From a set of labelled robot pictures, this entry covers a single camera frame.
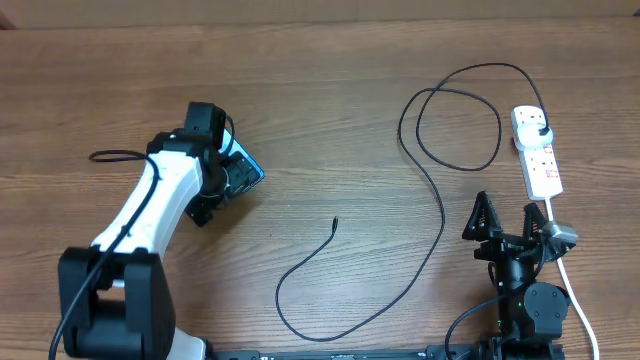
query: wooden table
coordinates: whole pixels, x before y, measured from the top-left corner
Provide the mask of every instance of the wooden table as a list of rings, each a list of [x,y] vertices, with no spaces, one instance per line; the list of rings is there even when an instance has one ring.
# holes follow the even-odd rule
[[[437,233],[432,190],[402,153],[396,127],[417,90],[474,63],[506,61],[535,79],[556,134],[565,192],[556,218],[581,238],[565,257],[605,359],[640,351],[640,23],[592,20],[424,21],[0,32],[0,358],[42,359],[59,314],[56,267],[111,222],[140,163],[95,164],[94,150],[144,150],[182,124],[191,100],[213,101],[267,178],[205,228],[183,218],[165,270],[185,331],[224,349],[301,351],[440,344],[451,322],[493,296],[475,242],[460,238],[475,194],[488,190],[507,231],[528,202],[509,112],[535,103],[503,68],[449,87],[476,92],[505,122],[488,169],[462,173],[418,158],[443,195],[441,243],[409,294],[344,339],[311,343],[274,306],[282,274],[340,227],[294,273],[281,299],[300,331],[328,336],[391,301]],[[419,150],[410,110],[405,136]],[[484,105],[437,95],[423,139],[458,165],[483,164],[496,141]],[[554,265],[541,278],[560,285]],[[495,309],[465,321],[455,342],[495,329]],[[561,343],[586,359],[572,310]]]

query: white power strip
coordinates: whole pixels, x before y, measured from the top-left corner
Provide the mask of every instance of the white power strip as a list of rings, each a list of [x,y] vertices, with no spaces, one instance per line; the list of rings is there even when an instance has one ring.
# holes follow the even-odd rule
[[[532,131],[532,129],[535,130],[539,126],[544,125],[544,122],[545,119],[542,110],[535,106],[518,106],[511,112],[511,124],[513,125],[514,134],[513,140],[519,150],[522,174],[524,175],[524,182],[527,187],[529,199],[544,200],[547,207],[547,217],[549,221],[551,221],[553,220],[551,198],[562,193],[563,189],[560,172],[558,171],[558,163],[550,143],[553,136],[536,139],[537,133]],[[567,288],[573,307],[576,309],[580,320],[582,320],[589,334],[593,348],[593,359],[599,360],[600,350],[598,348],[596,334],[593,332],[587,316],[582,311],[573,293],[562,259],[558,259],[556,263],[558,264],[562,281]]]
[[[518,106],[511,112],[511,124],[529,199],[550,199],[562,193],[558,163],[551,144],[527,146],[517,135],[522,133],[522,128],[537,129],[537,125],[544,126],[542,110],[535,106]]]

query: electrical socket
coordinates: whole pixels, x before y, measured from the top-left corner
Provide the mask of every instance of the electrical socket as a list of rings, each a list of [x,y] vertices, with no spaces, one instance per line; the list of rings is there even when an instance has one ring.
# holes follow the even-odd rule
[[[545,125],[542,110],[535,106],[518,106],[511,112],[511,124],[529,199],[550,199],[562,193],[558,163],[550,142],[553,135],[549,139],[537,134],[537,129]],[[540,139],[533,138],[534,135],[528,133],[530,129],[535,129]]]

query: power strip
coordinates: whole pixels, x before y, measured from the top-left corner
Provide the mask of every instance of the power strip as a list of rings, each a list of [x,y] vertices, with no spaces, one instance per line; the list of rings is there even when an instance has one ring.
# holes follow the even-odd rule
[[[522,174],[531,200],[550,199],[562,193],[562,181],[553,147],[549,145],[527,146],[518,138],[522,128],[544,125],[544,115],[535,106],[518,106],[511,112],[514,142],[520,155]]]

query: white cable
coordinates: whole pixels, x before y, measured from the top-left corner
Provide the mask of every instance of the white cable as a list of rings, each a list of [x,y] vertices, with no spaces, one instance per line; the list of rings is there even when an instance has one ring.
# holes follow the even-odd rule
[[[549,221],[553,220],[553,210],[551,209],[551,200],[549,198],[544,199],[544,204],[547,208],[547,217]],[[580,304],[578,304],[578,299],[576,299],[576,295],[573,293],[573,289],[571,288],[571,284],[569,283],[569,277],[567,276],[567,271],[564,268],[564,263],[562,262],[562,258],[556,260],[558,264],[558,270],[560,270],[560,276],[562,276],[562,281],[564,282],[564,286],[567,288],[567,292],[569,293],[569,298],[573,303],[573,307],[576,309],[578,316],[580,316],[580,320],[584,324],[584,328],[587,330],[589,334],[589,339],[591,340],[591,347],[593,348],[593,360],[600,360],[600,350],[598,349],[598,340],[596,339],[596,334],[593,332],[591,328],[591,324],[589,324],[589,320],[587,316],[582,311]]]

